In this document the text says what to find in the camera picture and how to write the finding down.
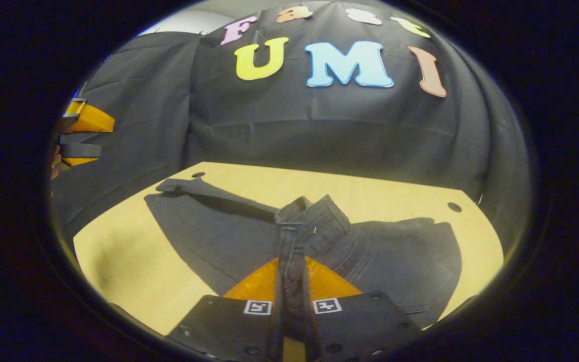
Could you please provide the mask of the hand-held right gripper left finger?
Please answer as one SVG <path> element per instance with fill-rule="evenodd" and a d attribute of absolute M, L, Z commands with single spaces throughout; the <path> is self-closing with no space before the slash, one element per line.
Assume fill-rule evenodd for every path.
<path fill-rule="evenodd" d="M 222 296 L 205 295 L 167 336 L 218 361 L 278 361 L 278 259 L 265 263 Z"/>

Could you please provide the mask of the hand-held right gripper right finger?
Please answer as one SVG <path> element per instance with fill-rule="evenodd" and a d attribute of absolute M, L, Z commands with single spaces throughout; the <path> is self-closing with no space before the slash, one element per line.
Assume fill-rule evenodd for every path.
<path fill-rule="evenodd" d="M 379 361 L 420 338 L 384 291 L 363 293 L 306 257 L 306 359 Z"/>

